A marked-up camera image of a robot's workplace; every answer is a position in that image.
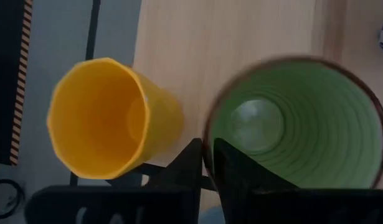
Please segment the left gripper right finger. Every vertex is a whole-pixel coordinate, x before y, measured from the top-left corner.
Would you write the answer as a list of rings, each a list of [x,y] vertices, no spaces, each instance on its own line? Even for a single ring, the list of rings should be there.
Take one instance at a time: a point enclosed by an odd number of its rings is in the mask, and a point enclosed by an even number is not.
[[[214,140],[214,177],[219,184],[239,190],[274,192],[298,187],[264,168],[222,138]]]

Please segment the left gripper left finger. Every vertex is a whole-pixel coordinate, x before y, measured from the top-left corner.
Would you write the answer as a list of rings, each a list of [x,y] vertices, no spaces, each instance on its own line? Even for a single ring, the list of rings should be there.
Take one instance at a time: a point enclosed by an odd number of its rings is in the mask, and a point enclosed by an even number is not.
[[[202,140],[194,138],[179,155],[156,175],[147,186],[179,185],[194,187],[202,175]]]

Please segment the green and white mug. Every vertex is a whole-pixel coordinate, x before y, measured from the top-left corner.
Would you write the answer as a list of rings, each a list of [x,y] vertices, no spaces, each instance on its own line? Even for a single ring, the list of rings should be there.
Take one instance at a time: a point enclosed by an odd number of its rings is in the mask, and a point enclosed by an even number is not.
[[[223,139],[301,188],[374,189],[383,176],[383,107],[353,72],[309,55],[249,66],[214,98],[203,142],[215,174]]]

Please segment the yellow mug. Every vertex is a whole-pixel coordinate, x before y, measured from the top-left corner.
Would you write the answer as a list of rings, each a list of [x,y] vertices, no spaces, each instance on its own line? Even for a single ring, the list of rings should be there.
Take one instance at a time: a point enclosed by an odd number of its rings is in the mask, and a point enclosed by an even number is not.
[[[178,100],[112,58],[76,64],[56,85],[47,115],[60,161],[84,179],[115,179],[181,136]]]

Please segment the wooden shelf riser black legs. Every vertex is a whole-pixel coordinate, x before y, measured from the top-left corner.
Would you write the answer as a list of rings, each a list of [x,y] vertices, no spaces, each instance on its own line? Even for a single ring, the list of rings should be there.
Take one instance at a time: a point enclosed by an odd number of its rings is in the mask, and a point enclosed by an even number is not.
[[[151,159],[168,165],[202,135],[214,97],[261,60],[338,60],[348,0],[101,0],[94,56],[110,57],[169,90],[185,116],[180,140]]]

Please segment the black hazard-striped floor mat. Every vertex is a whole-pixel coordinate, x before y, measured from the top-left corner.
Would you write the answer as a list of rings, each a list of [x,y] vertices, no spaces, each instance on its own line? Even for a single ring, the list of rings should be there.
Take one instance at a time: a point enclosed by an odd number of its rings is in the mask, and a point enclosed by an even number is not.
[[[0,164],[19,161],[33,0],[0,0]]]

